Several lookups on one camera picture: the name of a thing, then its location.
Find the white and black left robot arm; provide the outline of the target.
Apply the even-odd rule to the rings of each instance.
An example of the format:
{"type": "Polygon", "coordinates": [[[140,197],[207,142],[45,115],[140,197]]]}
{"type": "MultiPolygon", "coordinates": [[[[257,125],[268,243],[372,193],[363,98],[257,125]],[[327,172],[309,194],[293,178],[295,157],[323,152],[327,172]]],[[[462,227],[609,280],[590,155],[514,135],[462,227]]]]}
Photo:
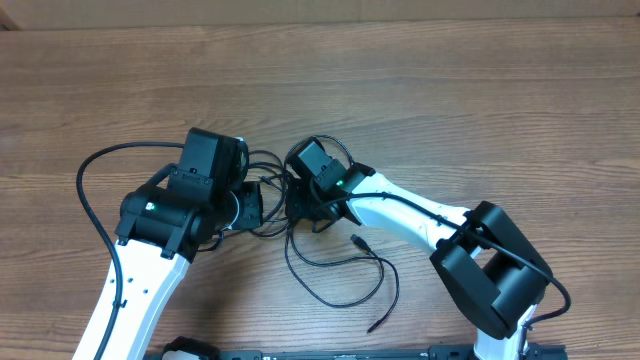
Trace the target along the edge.
{"type": "Polygon", "coordinates": [[[74,353],[77,359],[141,359],[161,314],[199,250],[228,231],[261,227],[260,186],[247,180],[249,150],[240,137],[192,128],[177,163],[157,171],[121,202],[113,236],[92,210],[83,178],[102,149],[80,165],[80,203],[111,263],[97,305],[74,353]]]}

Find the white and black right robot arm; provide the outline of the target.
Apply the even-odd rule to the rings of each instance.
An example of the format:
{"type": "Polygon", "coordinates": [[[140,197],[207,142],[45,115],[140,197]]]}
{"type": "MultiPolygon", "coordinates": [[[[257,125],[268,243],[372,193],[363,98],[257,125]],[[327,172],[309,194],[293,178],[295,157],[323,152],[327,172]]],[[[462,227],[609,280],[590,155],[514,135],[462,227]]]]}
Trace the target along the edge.
{"type": "Polygon", "coordinates": [[[423,251],[459,311],[476,327],[478,359],[523,359],[527,330],[552,272],[497,205],[440,204],[373,168],[331,157],[315,137],[286,156],[292,169],[289,217],[322,232],[341,219],[388,231],[423,251]]]}

